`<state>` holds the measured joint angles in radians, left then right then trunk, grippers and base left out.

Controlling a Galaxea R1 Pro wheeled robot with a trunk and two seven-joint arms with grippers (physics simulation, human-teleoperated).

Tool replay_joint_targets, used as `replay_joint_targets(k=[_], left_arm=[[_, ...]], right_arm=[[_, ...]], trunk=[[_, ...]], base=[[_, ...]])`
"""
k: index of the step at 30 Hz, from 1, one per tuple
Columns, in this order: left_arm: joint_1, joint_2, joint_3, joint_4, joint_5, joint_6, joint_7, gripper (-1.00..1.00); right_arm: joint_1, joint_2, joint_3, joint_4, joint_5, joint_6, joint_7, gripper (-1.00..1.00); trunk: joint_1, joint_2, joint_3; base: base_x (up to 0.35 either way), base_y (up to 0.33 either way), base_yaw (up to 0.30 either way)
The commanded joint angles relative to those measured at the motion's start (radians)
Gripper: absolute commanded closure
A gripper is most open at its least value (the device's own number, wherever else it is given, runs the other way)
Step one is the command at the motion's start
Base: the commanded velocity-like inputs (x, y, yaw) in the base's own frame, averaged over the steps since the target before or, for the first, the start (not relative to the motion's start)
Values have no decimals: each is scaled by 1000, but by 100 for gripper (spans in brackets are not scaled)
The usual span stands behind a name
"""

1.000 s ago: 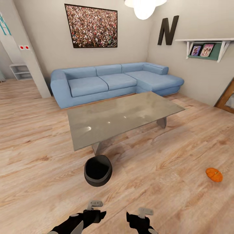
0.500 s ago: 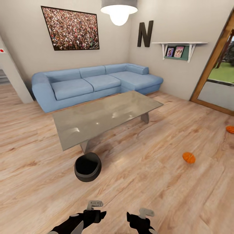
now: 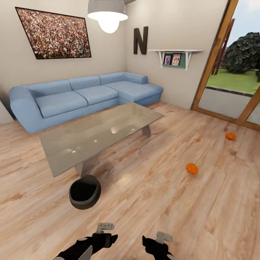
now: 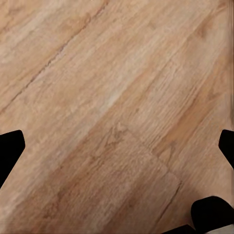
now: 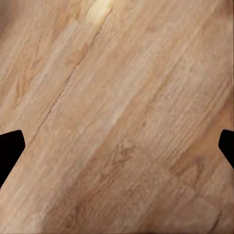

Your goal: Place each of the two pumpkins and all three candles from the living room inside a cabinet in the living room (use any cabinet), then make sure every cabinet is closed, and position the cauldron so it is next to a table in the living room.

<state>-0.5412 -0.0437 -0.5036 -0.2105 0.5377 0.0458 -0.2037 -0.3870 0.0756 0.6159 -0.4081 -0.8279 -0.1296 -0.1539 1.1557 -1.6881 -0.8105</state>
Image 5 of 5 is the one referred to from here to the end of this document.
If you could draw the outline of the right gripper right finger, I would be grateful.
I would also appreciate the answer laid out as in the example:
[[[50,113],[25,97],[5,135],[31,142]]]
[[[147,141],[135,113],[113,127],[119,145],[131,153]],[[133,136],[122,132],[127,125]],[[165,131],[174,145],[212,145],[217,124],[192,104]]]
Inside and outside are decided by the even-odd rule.
[[[223,130],[218,146],[234,168],[234,131]]]

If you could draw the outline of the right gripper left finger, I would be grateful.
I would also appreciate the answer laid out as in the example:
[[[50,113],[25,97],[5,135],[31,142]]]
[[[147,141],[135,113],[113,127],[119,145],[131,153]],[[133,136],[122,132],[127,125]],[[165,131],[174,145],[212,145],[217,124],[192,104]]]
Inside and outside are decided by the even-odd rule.
[[[21,130],[0,135],[0,188],[25,149]]]

